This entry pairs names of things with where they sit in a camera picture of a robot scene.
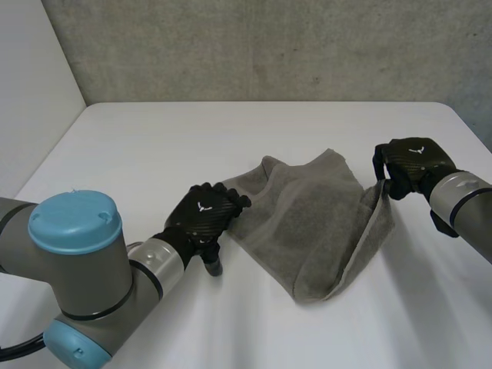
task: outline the light blue cap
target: light blue cap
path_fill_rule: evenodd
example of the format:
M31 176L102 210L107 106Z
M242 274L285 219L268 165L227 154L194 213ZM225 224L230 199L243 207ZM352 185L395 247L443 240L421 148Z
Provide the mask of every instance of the light blue cap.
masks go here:
M71 369L99 369L111 355L86 335L60 321L53 321L43 334L46 347Z
M34 209L28 232L40 248L54 254L89 254L109 246L120 235L121 217L106 194L66 192Z

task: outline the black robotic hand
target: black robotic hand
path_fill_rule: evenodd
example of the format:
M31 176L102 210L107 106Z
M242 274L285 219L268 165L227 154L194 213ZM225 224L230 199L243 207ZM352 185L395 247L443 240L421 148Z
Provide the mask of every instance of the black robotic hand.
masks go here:
M386 165L390 179L385 181L384 191L394 200L417 192L429 201L437 183L459 171L446 152L430 138L394 139L389 144L378 145L372 161L378 181L385 179ZM430 216L438 231L458 237L433 211Z
M228 229L232 218L250 206L247 196L239 196L236 190L228 190L222 183L213 187L210 183L196 185L169 215L164 231L154 238L175 247L185 264L191 256L199 254L208 273L220 275L218 238Z

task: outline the white logo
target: white logo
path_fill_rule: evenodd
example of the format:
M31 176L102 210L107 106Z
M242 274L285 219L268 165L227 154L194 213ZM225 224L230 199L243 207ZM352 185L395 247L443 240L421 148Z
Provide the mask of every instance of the white logo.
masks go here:
M199 210L200 212L202 212L202 211L207 211L207 210L211 210L212 208L213 208L212 206L211 206L211 207L209 207L209 208L204 208L204 207L203 207L203 206L201 206L201 204L198 202L198 210Z
M412 150L411 148L408 149L408 151L411 151L411 152L416 152L418 154L422 154L425 150L425 147L422 146L422 148L420 150Z

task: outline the white table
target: white table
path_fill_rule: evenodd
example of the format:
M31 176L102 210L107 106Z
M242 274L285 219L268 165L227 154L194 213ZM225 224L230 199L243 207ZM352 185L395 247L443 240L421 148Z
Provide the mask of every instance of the white table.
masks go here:
M188 188L272 155L299 165L341 153L365 187L374 146L435 139L460 168L492 181L492 155L448 107L434 103L124 103L87 108L18 198L71 189L112 196L127 242L160 231ZM489 368L492 267L435 231L424 197L394 202L397 231L353 285L298 306L227 236L224 275L194 259L183 280L108 368ZM48 286L0 276L0 342L18 343L58 313ZM43 350L1 368L62 368Z

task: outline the fabric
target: fabric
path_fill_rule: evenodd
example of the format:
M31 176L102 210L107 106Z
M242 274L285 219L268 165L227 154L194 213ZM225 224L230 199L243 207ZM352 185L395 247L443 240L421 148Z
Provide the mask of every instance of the fabric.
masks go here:
M332 150L300 166L267 156L224 183L252 202L229 235L299 302L341 293L394 228L383 182L364 191Z

